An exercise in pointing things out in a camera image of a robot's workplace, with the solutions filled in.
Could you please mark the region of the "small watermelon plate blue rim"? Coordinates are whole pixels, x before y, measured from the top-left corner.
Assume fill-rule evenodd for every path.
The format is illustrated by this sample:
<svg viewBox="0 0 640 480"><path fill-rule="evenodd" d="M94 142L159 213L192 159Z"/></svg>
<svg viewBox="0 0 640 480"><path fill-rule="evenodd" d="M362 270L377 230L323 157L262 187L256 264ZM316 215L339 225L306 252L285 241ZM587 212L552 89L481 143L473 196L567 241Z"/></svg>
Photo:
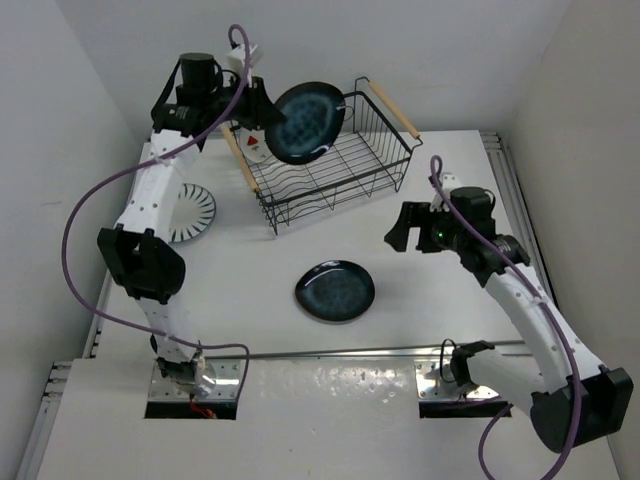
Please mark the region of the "small watermelon plate blue rim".
<svg viewBox="0 0 640 480"><path fill-rule="evenodd" d="M238 134L238 146L250 164L261 164L273 158L262 130L241 128Z"/></svg>

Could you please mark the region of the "white plate blue stripes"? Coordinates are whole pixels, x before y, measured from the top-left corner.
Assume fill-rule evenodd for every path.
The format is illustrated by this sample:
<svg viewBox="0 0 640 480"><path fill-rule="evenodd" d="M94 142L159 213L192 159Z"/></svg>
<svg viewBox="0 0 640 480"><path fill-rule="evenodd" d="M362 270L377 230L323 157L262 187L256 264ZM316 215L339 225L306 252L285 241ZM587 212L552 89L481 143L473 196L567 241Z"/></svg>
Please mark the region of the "white plate blue stripes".
<svg viewBox="0 0 640 480"><path fill-rule="evenodd" d="M195 240L213 224L216 213L216 200L209 190L183 183L171 217L169 243Z"/></svg>

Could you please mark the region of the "dark blue glazed plate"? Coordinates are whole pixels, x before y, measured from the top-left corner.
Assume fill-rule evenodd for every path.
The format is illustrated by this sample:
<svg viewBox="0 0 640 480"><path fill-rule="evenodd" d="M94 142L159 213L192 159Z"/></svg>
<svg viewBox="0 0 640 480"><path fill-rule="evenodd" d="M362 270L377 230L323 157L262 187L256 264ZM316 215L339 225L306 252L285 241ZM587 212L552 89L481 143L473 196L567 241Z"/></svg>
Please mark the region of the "dark blue glazed plate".
<svg viewBox="0 0 640 480"><path fill-rule="evenodd" d="M329 260L307 271L296 283L294 296L312 317L342 324L362 316L373 304L375 284L361 265Z"/></svg>

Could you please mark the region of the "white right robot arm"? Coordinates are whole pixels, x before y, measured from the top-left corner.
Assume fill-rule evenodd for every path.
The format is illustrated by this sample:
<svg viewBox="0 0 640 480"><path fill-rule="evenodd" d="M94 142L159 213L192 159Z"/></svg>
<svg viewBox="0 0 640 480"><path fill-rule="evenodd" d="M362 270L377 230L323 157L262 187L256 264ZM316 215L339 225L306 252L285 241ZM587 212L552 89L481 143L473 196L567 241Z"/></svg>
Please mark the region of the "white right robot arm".
<svg viewBox="0 0 640 480"><path fill-rule="evenodd" d="M545 294L518 240L499 234L494 201L480 187L459 187L446 202L403 203L385 235L397 252L416 228L418 251L451 251L507 314L538 366L527 373L484 340L454 348L447 366L458 387L487 386L526 413L542 443L555 453L618 432L634 384L589 350Z"/></svg>

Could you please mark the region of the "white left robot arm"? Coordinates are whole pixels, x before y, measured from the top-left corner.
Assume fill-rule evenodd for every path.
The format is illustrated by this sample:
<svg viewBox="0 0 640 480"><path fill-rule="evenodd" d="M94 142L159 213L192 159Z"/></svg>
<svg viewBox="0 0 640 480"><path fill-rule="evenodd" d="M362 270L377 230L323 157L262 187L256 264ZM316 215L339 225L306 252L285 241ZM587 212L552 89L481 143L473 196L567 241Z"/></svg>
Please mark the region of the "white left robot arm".
<svg viewBox="0 0 640 480"><path fill-rule="evenodd" d="M179 295L186 264L169 244L170 224L186 174L211 130L227 120L263 129L284 119L263 80L251 74L252 54L244 46L228 54L236 76L230 84L212 55L179 57L151 110L151 163L115 226L102 229L97 239L113 280L144 312L160 373L196 398L210 394L216 382L189 330Z"/></svg>

